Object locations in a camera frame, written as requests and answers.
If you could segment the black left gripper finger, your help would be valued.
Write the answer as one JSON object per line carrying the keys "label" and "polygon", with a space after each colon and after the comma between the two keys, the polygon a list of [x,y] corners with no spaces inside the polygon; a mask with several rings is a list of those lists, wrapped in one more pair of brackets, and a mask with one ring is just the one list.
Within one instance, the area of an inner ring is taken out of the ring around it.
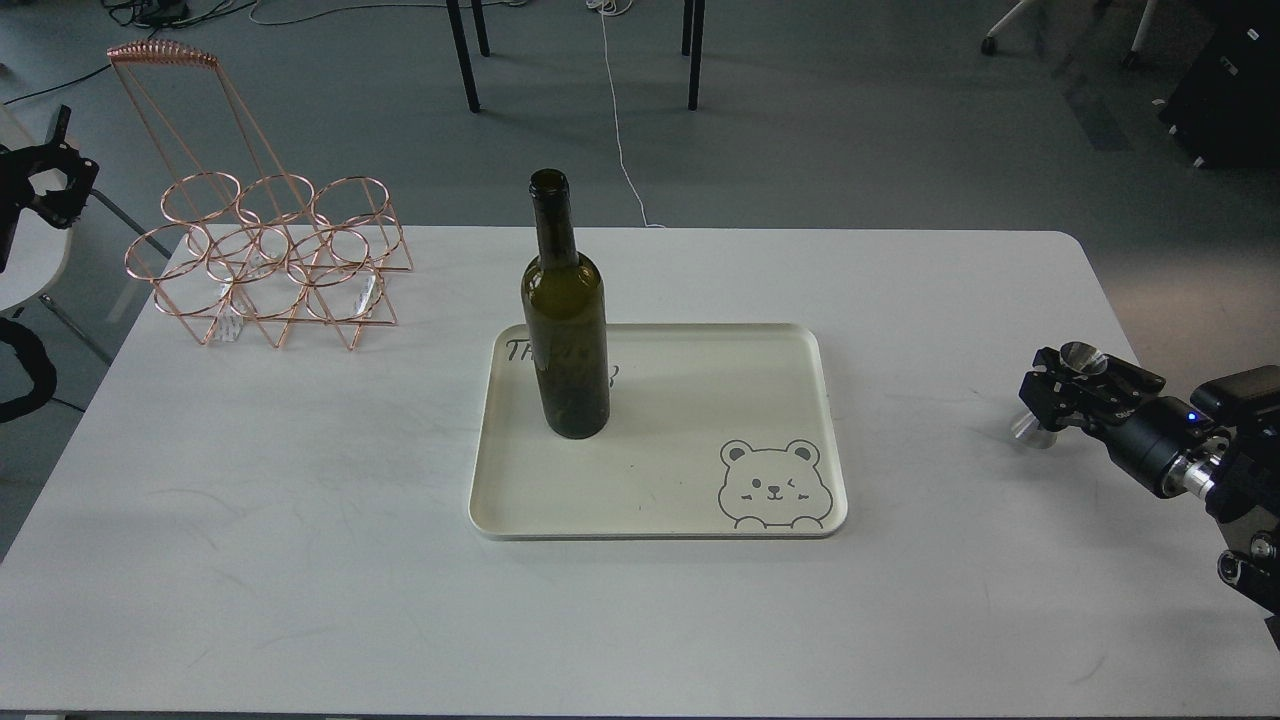
{"label": "black left gripper finger", "polygon": [[77,168],[77,150],[67,142],[70,114],[72,110],[69,106],[60,105],[51,115],[44,142],[33,143],[20,150],[20,164],[26,169],[26,173]]}
{"label": "black left gripper finger", "polygon": [[84,210],[99,174],[99,164],[79,156],[56,161],[42,160],[29,172],[29,178],[46,170],[61,173],[65,183],[60,190],[35,191],[28,208],[52,228],[69,229]]}

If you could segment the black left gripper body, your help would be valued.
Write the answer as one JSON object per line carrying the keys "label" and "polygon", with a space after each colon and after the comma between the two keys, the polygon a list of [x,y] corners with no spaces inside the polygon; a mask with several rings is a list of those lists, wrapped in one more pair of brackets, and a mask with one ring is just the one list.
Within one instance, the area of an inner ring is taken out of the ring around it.
{"label": "black left gripper body", "polygon": [[6,270],[20,213],[31,200],[28,149],[1,149],[1,270]]}

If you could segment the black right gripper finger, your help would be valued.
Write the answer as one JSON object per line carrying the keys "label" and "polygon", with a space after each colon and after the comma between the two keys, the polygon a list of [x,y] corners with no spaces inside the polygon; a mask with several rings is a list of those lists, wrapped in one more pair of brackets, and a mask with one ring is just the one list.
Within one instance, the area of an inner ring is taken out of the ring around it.
{"label": "black right gripper finger", "polygon": [[1066,368],[1076,372],[1100,372],[1101,378],[1082,391],[1082,406],[1138,406],[1158,396],[1164,377],[1107,355],[1093,345],[1062,345],[1037,351],[1033,370]]}
{"label": "black right gripper finger", "polygon": [[1101,378],[1100,372],[1076,372],[1066,368],[1028,372],[1019,397],[1039,425],[1050,432],[1078,427],[1093,433],[1100,423],[1082,410],[1082,391]]}

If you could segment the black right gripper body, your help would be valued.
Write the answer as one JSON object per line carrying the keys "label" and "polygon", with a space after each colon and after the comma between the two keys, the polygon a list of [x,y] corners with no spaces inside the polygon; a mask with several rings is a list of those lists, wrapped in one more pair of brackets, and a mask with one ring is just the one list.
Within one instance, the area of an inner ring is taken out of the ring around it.
{"label": "black right gripper body", "polygon": [[1158,498],[1185,492],[1175,464],[1220,433],[1210,416],[1175,397],[1152,398],[1117,424],[1092,421],[1085,428],[1117,468]]}

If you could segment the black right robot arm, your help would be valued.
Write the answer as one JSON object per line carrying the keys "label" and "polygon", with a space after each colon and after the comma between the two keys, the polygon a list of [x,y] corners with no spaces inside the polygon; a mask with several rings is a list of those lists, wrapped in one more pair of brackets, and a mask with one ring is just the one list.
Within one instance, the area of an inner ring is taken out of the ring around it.
{"label": "black right robot arm", "polygon": [[1014,436],[1048,448],[1075,427],[1158,498],[1193,495],[1222,524],[1279,511],[1279,369],[1274,364],[1208,380],[1189,401],[1133,363],[1073,341],[1036,352],[1019,396]]}

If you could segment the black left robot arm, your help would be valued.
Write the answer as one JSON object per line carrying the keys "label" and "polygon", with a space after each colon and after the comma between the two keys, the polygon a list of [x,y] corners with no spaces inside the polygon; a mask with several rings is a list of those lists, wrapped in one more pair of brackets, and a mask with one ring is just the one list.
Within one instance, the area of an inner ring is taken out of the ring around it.
{"label": "black left robot arm", "polygon": [[[3,146],[3,269],[10,255],[24,210],[33,211],[55,231],[68,231],[81,218],[99,174],[99,164],[83,158],[67,140],[70,109],[59,106],[41,143],[20,149]],[[31,387],[26,395],[3,401],[3,421],[31,414],[52,400],[58,372],[38,336],[3,319],[3,343],[9,346]]]}

